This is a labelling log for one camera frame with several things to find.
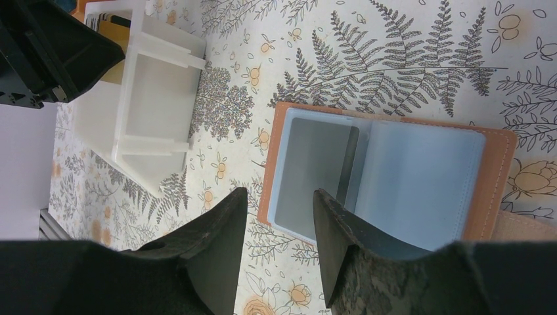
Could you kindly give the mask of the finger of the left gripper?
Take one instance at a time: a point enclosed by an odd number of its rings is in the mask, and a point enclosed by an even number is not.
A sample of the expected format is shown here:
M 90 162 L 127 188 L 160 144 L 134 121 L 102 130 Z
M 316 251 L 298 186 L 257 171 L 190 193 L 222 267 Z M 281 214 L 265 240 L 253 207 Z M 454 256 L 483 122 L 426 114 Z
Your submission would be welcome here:
M 1 103 L 69 103 L 124 60 L 123 49 L 54 1 L 1 2 Z

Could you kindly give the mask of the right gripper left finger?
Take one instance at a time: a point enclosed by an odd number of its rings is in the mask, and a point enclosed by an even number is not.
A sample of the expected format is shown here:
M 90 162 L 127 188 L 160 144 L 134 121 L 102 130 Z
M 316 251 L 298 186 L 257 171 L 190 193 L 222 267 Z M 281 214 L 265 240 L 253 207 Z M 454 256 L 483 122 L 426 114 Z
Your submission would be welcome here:
M 232 314 L 248 193 L 137 250 L 93 241 L 1 243 L 2 314 Z

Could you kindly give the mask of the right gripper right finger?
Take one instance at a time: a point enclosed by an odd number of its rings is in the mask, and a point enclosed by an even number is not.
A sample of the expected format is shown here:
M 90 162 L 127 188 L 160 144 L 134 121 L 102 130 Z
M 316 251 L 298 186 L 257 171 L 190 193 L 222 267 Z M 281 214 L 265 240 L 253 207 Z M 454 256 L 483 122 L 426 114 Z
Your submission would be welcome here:
M 324 301 L 333 314 L 555 314 L 556 228 L 502 211 L 489 241 L 427 251 L 313 194 Z

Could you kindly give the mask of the brown leather card holder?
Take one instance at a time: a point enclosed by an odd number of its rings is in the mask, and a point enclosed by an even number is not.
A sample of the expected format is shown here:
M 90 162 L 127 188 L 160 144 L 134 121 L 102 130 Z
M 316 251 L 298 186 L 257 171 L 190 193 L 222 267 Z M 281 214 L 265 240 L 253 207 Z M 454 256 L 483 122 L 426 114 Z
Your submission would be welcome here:
M 281 159 L 296 117 L 359 130 L 350 134 L 333 195 L 357 217 L 427 251 L 492 238 L 518 140 L 512 131 L 289 102 L 275 108 L 260 222 L 313 244 L 274 223 Z

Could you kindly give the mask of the white translucent card box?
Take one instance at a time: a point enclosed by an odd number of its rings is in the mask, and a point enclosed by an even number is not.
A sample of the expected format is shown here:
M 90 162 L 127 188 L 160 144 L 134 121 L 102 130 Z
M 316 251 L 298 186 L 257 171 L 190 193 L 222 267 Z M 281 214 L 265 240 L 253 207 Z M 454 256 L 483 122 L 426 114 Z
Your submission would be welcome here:
M 121 84 L 100 80 L 72 102 L 84 145 L 153 196 L 185 168 L 206 41 L 146 12 L 145 1 L 88 3 L 130 19 Z

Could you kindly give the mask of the black credit card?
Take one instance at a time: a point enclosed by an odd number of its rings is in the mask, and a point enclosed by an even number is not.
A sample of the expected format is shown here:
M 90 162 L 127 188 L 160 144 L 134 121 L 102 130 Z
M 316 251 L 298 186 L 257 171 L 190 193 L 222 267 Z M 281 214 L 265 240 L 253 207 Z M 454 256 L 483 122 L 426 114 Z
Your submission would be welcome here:
M 341 179 L 351 125 L 296 117 L 290 124 L 281 159 L 274 223 L 315 242 L 313 193 L 322 188 L 335 195 Z

